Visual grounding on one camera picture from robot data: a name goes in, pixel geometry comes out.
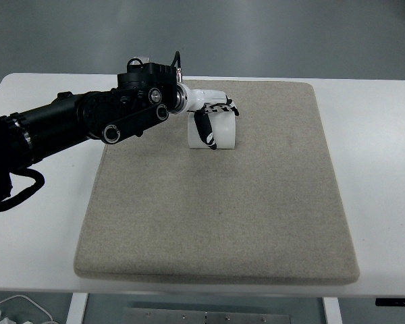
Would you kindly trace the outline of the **white and black robotic hand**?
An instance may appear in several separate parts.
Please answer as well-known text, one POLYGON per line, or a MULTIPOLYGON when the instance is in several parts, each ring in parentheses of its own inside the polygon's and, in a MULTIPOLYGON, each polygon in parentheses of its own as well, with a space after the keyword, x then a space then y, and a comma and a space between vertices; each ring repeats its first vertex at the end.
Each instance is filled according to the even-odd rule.
POLYGON ((235 103, 220 90, 191 89, 183 83, 178 84, 177 107, 174 114, 194 113, 194 120, 200 139, 212 150, 217 149, 214 141, 209 113, 234 112, 240 115, 235 103))

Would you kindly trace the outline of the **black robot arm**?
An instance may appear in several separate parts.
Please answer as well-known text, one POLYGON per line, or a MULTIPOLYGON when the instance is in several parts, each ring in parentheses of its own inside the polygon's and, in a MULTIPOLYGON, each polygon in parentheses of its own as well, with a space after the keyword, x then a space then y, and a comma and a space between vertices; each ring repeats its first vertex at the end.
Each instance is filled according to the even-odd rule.
POLYGON ((88 139, 115 144, 164 122, 176 108, 180 54, 170 65, 132 58, 117 87, 84 94, 60 92, 48 105, 0 117, 0 212, 21 204, 42 188, 31 169, 88 139))

